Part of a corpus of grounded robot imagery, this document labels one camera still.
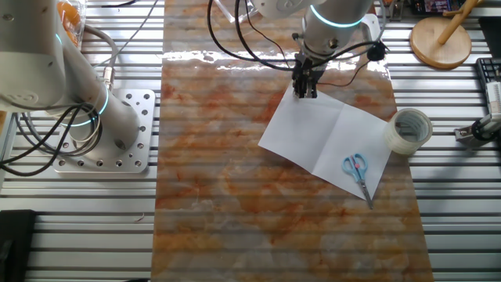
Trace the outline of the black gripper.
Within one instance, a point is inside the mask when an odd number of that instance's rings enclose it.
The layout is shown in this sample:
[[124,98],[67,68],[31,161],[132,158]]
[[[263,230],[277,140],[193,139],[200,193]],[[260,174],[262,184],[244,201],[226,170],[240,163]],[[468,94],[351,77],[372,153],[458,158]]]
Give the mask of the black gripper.
[[294,95],[297,98],[305,97],[305,82],[306,97],[317,97],[317,83],[325,72],[325,64],[319,64],[320,61],[315,57],[310,58],[304,53],[299,52],[294,55],[294,69],[292,74]]

